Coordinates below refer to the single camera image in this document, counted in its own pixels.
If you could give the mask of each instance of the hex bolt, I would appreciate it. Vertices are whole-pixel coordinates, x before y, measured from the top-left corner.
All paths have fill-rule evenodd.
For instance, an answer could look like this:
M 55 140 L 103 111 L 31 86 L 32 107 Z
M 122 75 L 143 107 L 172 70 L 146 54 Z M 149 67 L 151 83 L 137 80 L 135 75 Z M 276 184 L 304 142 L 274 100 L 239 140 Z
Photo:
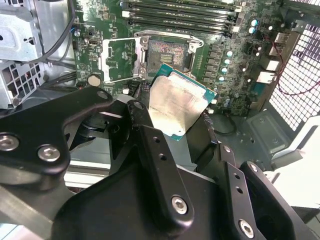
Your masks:
M 171 200 L 172 206 L 174 208 L 174 210 L 178 213 L 178 214 L 186 214 L 188 207 L 186 202 L 179 196 L 174 196 Z
M 60 151 L 51 145 L 42 146 L 38 150 L 38 157 L 47 162 L 54 162 L 60 158 Z
M 0 151 L 12 151 L 19 146 L 19 140 L 12 135 L 1 135 L 0 136 Z
M 245 220 L 240 219 L 239 220 L 239 226 L 241 231 L 249 238 L 249 239 L 253 239 L 255 234 L 254 234 L 254 230 L 252 229 L 252 227 L 249 225 L 249 223 L 247 223 Z

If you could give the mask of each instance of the motherboard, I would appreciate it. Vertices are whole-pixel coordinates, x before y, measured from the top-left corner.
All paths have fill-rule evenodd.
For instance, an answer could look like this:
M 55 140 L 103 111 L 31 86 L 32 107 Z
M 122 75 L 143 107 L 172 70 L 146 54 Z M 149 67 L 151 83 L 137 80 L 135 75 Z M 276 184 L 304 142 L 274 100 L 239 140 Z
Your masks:
M 77 78 L 113 96 L 168 64 L 217 93 L 215 112 L 246 116 L 288 39 L 277 0 L 74 1 Z

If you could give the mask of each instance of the mounting hole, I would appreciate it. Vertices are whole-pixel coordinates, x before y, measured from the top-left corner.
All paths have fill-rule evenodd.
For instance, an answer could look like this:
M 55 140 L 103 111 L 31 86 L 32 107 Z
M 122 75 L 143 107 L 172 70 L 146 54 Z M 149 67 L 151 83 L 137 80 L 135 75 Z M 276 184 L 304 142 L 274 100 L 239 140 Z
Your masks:
M 166 157 L 164 154 L 162 154 L 162 153 L 159 154 L 159 158 L 160 158 L 162 161 L 167 160 L 167 157 Z
M 118 125 L 114 125 L 111 127 L 110 130 L 113 134 L 115 134 L 116 132 L 118 132 L 120 130 L 120 127 Z
M 138 109 L 144 109 L 144 106 L 142 106 L 142 104 L 138 101 L 134 102 L 134 105 L 138 108 Z
M 160 143 L 160 139 L 157 138 L 156 136 L 153 137 L 153 140 L 154 140 L 157 144 Z
M 103 99 L 108 99 L 108 95 L 104 91 L 98 91 L 98 96 Z
M 238 174 L 234 173 L 233 175 L 234 175 L 234 177 L 235 177 L 236 179 L 240 179 L 240 177 L 239 177 Z
M 236 187 L 236 190 L 238 191 L 238 193 L 240 193 L 240 194 L 243 194 L 244 193 L 244 191 L 242 191 L 242 189 L 240 188 L 240 187 Z

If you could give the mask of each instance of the cpu socket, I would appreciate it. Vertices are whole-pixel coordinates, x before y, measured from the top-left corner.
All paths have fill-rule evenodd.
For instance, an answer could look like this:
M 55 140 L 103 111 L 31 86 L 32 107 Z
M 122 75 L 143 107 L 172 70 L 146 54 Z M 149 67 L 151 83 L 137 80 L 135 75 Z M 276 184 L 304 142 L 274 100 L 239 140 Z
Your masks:
M 134 76 L 151 80 L 162 64 L 191 75 L 195 53 L 204 42 L 188 34 L 145 30 L 136 32 Z

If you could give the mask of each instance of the black cable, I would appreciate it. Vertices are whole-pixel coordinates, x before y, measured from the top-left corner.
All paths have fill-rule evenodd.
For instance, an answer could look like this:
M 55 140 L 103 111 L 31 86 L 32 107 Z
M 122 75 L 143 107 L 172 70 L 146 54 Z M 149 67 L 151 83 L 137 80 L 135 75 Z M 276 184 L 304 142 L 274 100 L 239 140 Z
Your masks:
M 228 135 L 234 134 L 237 131 L 237 125 L 236 125 L 235 121 L 229 115 L 226 115 L 226 117 L 228 118 L 229 122 L 231 123 L 233 129 L 231 131 L 229 131 L 229 132 L 221 132 L 221 131 L 218 131 L 218 130 L 214 129 L 214 132 L 216 134 L 223 135 L 223 136 L 228 136 Z
M 59 76 L 51 81 L 45 82 L 40 86 L 40 89 L 46 89 L 52 86 L 55 86 L 57 84 L 63 84 L 67 83 L 69 81 L 77 79 L 77 73 L 76 72 L 71 72 L 63 76 Z
M 38 59 L 34 59 L 32 61 L 22 62 L 22 63 L 35 64 L 38 62 L 45 62 L 48 57 L 50 57 L 53 53 L 55 53 L 58 50 L 58 48 L 60 48 L 60 46 L 65 41 L 68 34 L 70 33 L 70 30 L 74 24 L 75 19 L 76 19 L 76 11 L 75 11 L 75 6 L 73 3 L 73 0 L 67 0 L 67 2 L 68 2 L 68 6 L 70 8 L 69 10 L 71 11 L 71 19 L 70 19 L 69 23 L 67 24 L 67 26 L 65 27 L 60 38 L 55 42 L 55 44 L 50 48 L 49 51 L 47 51 L 46 53 L 43 53 L 43 55 L 41 57 L 39 57 Z
M 67 69 L 76 70 L 76 66 L 75 65 L 63 62 L 66 59 L 67 55 L 68 55 L 71 42 L 72 42 L 72 33 L 69 34 L 68 43 L 67 43 L 67 46 L 66 46 L 66 49 L 65 49 L 65 52 L 64 52 L 63 56 L 59 60 L 47 59 L 46 60 L 47 63 L 52 63 L 53 65 L 56 65 L 56 66 L 62 66 L 62 67 L 65 67 Z

